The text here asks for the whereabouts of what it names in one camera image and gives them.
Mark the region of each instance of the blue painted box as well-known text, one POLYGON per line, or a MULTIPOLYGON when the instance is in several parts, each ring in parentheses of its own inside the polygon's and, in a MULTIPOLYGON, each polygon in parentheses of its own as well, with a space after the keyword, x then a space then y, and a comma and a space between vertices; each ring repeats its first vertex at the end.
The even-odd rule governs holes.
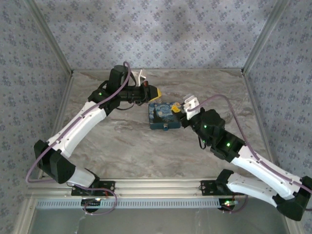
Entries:
POLYGON ((149 104, 149 122, 152 130, 163 129, 167 131, 181 127, 180 121, 171 112, 171 107, 174 104, 180 106, 178 102, 149 104))

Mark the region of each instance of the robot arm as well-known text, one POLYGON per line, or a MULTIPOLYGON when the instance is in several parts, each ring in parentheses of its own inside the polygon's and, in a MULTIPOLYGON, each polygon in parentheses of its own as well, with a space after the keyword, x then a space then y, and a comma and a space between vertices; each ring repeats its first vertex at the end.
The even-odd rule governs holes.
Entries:
POLYGON ((191 126, 205 147, 219 159, 233 163, 255 175, 246 178, 229 170, 223 170, 216 180, 221 191, 251 195, 275 206, 283 215, 301 220, 311 197, 312 179, 292 175, 266 160, 248 146, 247 142, 224 129, 225 121, 215 110, 196 108, 195 96, 185 98, 181 107, 173 106, 172 112, 184 128, 191 126))
POLYGON ((115 108, 118 108, 120 102, 126 101, 140 106, 161 96, 160 91, 149 85, 147 81, 136 86, 137 82, 131 73, 130 77, 135 81, 135 85, 129 86, 126 82, 126 85, 115 97, 102 103, 121 87, 125 82, 127 73, 127 67, 115 66, 111 70, 109 80, 103 82, 92 92, 88 102, 61 131, 48 139, 47 142, 39 140, 35 144, 36 158, 48 147, 51 148, 39 161, 38 166, 56 182, 97 187, 99 178, 94 173, 75 166, 68 160, 76 146, 93 127, 104 120, 115 108))

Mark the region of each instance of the marble table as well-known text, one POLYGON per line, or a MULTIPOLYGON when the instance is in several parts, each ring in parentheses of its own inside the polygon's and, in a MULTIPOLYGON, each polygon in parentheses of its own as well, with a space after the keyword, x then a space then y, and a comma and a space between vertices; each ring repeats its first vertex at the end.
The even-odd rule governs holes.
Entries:
MULTIPOLYGON (((220 70, 146 70, 150 84, 162 92, 162 102, 182 101, 194 94, 201 102, 214 94, 225 94, 231 101, 245 134, 254 149, 268 158, 243 78, 239 73, 220 70)), ((65 109, 64 125, 77 114, 88 96, 109 71, 77 73, 65 109)), ((215 100, 205 109, 216 109, 226 120, 226 129, 241 137, 226 101, 215 100)), ((206 177, 218 176, 222 169, 248 175, 209 150, 198 145, 191 128, 151 130, 148 105, 128 111, 114 110, 93 128, 74 150, 70 160, 90 169, 101 178, 126 177, 206 177)))

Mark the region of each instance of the cable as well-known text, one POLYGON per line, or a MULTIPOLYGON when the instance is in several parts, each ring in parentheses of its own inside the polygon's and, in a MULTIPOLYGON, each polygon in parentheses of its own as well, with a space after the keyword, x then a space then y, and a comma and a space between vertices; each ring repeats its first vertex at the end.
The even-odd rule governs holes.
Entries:
MULTIPOLYGON (((233 114, 233 117, 234 117, 234 119, 235 119, 235 122, 236 122, 236 124, 237 124, 237 126, 238 126, 238 128, 239 128, 239 131, 240 131, 240 133, 242 134, 244 141, 246 142, 247 147, 248 147, 249 150, 252 152, 254 158, 257 159, 257 160, 260 160, 260 158, 258 157, 258 155, 256 154, 256 152, 255 152, 254 149, 252 148, 251 144, 248 142, 247 137, 246 137, 246 135, 244 134, 243 129, 242 129, 242 127, 240 126, 240 123, 239 123, 239 121, 238 121, 238 118, 237 118, 237 116, 236 116, 236 114, 235 114, 235 111, 234 111, 234 109, 233 109, 233 106, 231 105, 230 100, 229 100, 225 95, 222 95, 222 94, 213 95, 212 97, 210 97, 210 98, 204 100, 201 104, 199 104, 199 105, 196 106, 195 108, 188 110, 188 112, 194 111, 194 110, 196 110, 196 109, 202 107, 204 104, 206 104, 206 102, 212 101, 212 100, 214 100, 214 99, 216 99, 216 98, 224 98, 224 99, 226 100, 226 102, 227 102, 227 104, 228 104, 228 106, 229 106, 229 108, 230 108, 230 111, 231 111, 232 114, 233 114)), ((280 178, 286 180, 286 181, 289 182, 289 183, 293 183, 293 184, 299 186, 300 188, 306 190, 308 193, 312 194, 312 190, 311 190, 311 189, 307 188, 306 186, 304 186, 304 185, 302 185, 302 184, 299 184, 299 183, 296 182, 296 181, 293 181, 292 179, 288 178, 287 176, 282 175, 281 173, 277 172, 276 170, 274 170, 273 168, 271 168, 269 165, 267 165, 265 162, 263 162, 263 161, 260 160, 259 163, 262 164, 266 169, 268 169, 270 172, 272 172, 272 173, 275 174, 276 176, 278 176, 278 177, 280 177, 280 178)))
POLYGON ((120 111, 127 111, 127 110, 130 110, 132 107, 134 107, 135 103, 132 104, 132 106, 128 107, 128 108, 125 108, 125 109, 122 109, 122 108, 119 108, 119 107, 116 107, 117 110, 120 110, 120 111))
POLYGON ((199 142, 200 148, 201 148, 202 150, 204 150, 204 149, 206 148, 207 144, 204 143, 204 146, 202 146, 200 137, 198 137, 198 142, 199 142))
POLYGON ((236 211, 231 211, 231 210, 230 210, 228 207, 226 207, 226 206, 221 206, 221 207, 223 207, 223 208, 229 210, 229 211, 224 211, 224 212, 233 214, 233 213, 238 213, 238 212, 242 211, 242 210, 246 207, 247 203, 248 203, 248 195, 245 196, 245 200, 244 200, 243 205, 242 205, 241 207, 239 207, 236 211))
POLYGON ((130 79, 130 74, 131 74, 131 67, 130 64, 128 62, 124 62, 123 65, 127 65, 128 67, 128 74, 127 74, 127 78, 125 79, 124 83, 109 97, 107 97, 106 99, 104 99, 103 101, 100 101, 99 103, 95 104, 94 106, 90 107, 88 110, 86 110, 84 113, 82 113, 82 115, 80 117, 78 117, 68 128, 66 128, 64 130, 64 132, 57 138, 57 140, 55 142, 53 142, 51 145, 48 146, 48 148, 46 148, 40 155, 39 157, 35 160, 34 164, 30 167, 29 171, 27 172, 26 175, 26 182, 27 183, 46 183, 46 182, 53 182, 53 179, 48 179, 48 180, 42 180, 42 179, 34 179, 34 180, 29 180, 30 174, 33 172, 34 168, 36 167, 36 165, 39 163, 39 161, 43 158, 43 156, 46 155, 46 153, 51 150, 57 143, 57 141, 62 140, 62 138, 81 120, 83 119, 90 111, 92 111, 93 109, 97 108, 98 106, 102 105, 103 103, 111 100, 113 97, 115 97, 127 84, 127 82, 130 79))
POLYGON ((105 211, 105 212, 101 212, 101 213, 90 213, 90 212, 87 212, 86 208, 89 205, 89 203, 87 202, 83 206, 83 211, 86 213, 86 215, 107 215, 108 213, 112 212, 116 208, 116 206, 117 206, 117 196, 116 196, 116 194, 112 190, 105 189, 105 188, 87 188, 87 187, 84 187, 84 186, 81 186, 81 185, 78 185, 78 184, 75 184, 75 186, 77 186, 77 187, 79 187, 81 189, 90 190, 90 191, 106 191, 106 192, 109 192, 110 194, 112 194, 114 196, 114 198, 115 198, 115 202, 114 202, 113 206, 111 207, 111 209, 108 210, 108 211, 105 211))

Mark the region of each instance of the blue patterned wall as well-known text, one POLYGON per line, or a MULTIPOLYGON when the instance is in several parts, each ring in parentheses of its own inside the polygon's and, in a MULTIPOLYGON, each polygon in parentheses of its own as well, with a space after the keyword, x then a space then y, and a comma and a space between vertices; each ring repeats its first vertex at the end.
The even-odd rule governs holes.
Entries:
POLYGON ((11 233, 34 162, 66 84, 55 55, 22 0, 0 1, 0 233, 11 233))
POLYGON ((36 0, 73 69, 242 67, 275 0, 36 0))
MULTIPOLYGON (((312 2, 291 0, 248 79, 280 166, 312 177, 312 2)), ((312 233, 312 214, 303 225, 312 233)))

